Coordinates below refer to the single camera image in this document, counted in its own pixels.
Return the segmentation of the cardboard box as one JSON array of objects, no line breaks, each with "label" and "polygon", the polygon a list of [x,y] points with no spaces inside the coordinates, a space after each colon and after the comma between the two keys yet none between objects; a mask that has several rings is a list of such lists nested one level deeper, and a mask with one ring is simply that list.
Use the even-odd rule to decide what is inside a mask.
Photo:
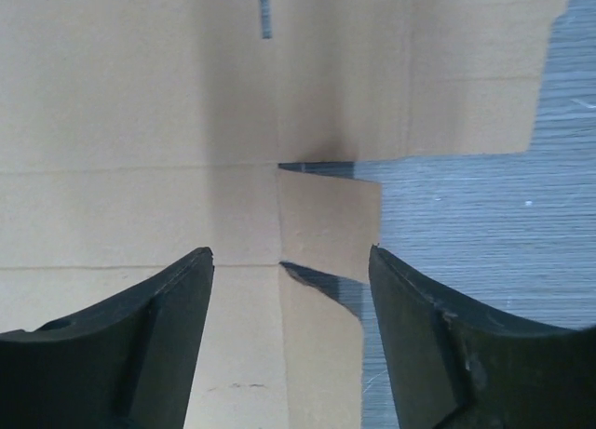
[{"label": "cardboard box", "polygon": [[368,280],[380,187],[286,162],[529,146],[568,0],[1,0],[1,328],[197,247],[185,424],[357,428],[363,329],[284,261]]}]

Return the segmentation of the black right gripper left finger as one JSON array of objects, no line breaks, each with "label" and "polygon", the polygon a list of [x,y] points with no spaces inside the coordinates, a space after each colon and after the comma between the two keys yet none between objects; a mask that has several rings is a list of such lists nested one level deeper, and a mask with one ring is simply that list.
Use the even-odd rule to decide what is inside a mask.
[{"label": "black right gripper left finger", "polygon": [[210,248],[34,331],[1,335],[4,428],[181,428],[214,275]]}]

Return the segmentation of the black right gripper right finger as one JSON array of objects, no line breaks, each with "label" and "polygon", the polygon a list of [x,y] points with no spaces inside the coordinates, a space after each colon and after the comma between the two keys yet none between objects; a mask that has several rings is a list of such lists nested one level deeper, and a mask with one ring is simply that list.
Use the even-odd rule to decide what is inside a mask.
[{"label": "black right gripper right finger", "polygon": [[594,328],[498,310],[384,248],[369,278],[400,427],[594,426]]}]

